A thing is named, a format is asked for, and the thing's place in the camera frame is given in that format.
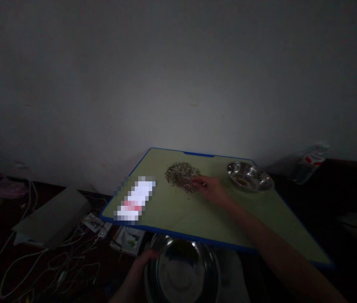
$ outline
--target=fingers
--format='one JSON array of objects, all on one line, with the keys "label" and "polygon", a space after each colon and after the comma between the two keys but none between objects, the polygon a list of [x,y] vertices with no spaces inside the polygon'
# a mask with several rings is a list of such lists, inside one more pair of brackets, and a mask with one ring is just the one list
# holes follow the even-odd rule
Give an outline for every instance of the fingers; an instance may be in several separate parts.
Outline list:
[{"label": "fingers", "polygon": [[160,253],[148,249],[147,251],[143,252],[136,260],[135,262],[138,265],[145,266],[145,264],[150,260],[150,259],[156,259],[160,256]]},{"label": "fingers", "polygon": [[194,179],[192,179],[193,182],[198,182],[198,183],[209,183],[212,178],[208,176],[196,176]]},{"label": "fingers", "polygon": [[206,192],[206,187],[203,186],[201,183],[198,182],[192,182],[192,185],[194,185],[200,192]]}]

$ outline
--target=table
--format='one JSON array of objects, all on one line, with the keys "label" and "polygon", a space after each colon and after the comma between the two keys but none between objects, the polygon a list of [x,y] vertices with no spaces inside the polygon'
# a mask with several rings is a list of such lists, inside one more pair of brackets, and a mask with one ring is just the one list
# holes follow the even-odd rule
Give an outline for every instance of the table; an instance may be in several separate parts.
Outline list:
[{"label": "table", "polygon": [[232,199],[280,235],[313,264],[333,267],[333,262],[325,251],[275,190],[264,194],[253,194],[232,186],[227,177],[226,167],[233,161],[255,164],[248,159],[150,148],[131,172],[131,181],[123,184],[121,190],[103,209],[100,217],[104,221],[113,222],[114,211],[131,189],[132,182],[139,176],[154,176],[156,179],[154,195],[146,204],[146,210],[140,224],[135,225],[136,228],[228,249],[255,252],[249,240],[228,214],[205,201],[200,194],[189,195],[167,183],[164,177],[166,169],[174,162],[188,162],[204,175],[219,177]]}]

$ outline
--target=stainless steel bowl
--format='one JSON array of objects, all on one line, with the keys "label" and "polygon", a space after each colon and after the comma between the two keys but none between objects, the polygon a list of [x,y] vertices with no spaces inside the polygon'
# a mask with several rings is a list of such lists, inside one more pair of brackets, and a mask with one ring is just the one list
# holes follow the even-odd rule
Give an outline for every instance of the stainless steel bowl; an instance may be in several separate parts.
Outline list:
[{"label": "stainless steel bowl", "polygon": [[266,192],[274,187],[274,181],[262,169],[246,162],[232,162],[227,166],[230,180],[234,185],[249,192]]},{"label": "stainless steel bowl", "polygon": [[145,267],[148,302],[216,302],[220,269],[211,247],[165,235],[155,235],[151,244],[160,257]]}]

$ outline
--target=power strip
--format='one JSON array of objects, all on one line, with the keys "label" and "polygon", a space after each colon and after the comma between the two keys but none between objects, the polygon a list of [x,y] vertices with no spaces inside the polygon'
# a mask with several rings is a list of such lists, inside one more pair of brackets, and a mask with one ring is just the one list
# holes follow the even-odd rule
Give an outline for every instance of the power strip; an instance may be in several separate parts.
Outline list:
[{"label": "power strip", "polygon": [[99,238],[105,238],[112,227],[112,223],[103,222],[99,217],[93,213],[89,213],[82,220],[83,224],[88,227],[93,233],[97,234]]}]

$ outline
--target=pink plastic bag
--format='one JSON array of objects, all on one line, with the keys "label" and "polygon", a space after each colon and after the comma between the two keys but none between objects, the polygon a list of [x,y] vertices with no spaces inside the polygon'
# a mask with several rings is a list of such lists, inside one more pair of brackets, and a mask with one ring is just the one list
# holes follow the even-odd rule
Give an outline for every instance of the pink plastic bag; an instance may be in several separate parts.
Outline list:
[{"label": "pink plastic bag", "polygon": [[19,199],[28,193],[28,189],[22,182],[14,182],[5,176],[0,176],[0,198]]}]

